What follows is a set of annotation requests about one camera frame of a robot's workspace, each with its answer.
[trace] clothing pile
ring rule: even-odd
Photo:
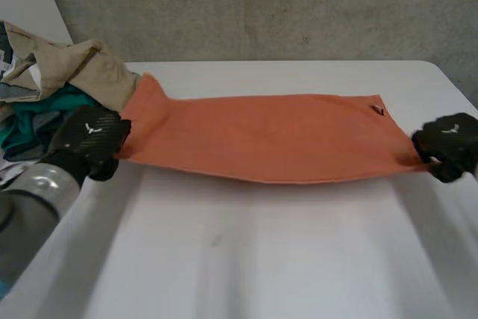
[[[120,112],[141,77],[100,40],[52,43],[0,21],[0,147],[6,161],[32,164],[79,106]],[[9,168],[0,170],[0,185]]]

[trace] white table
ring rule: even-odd
[[[137,63],[176,98],[379,93],[404,131],[477,110],[421,61]],[[476,318],[478,185],[427,174],[272,186],[123,163],[0,318]]]

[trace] orange towel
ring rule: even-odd
[[[426,169],[378,95],[176,100],[145,73],[121,115],[132,128],[119,156],[141,164],[268,183]]]

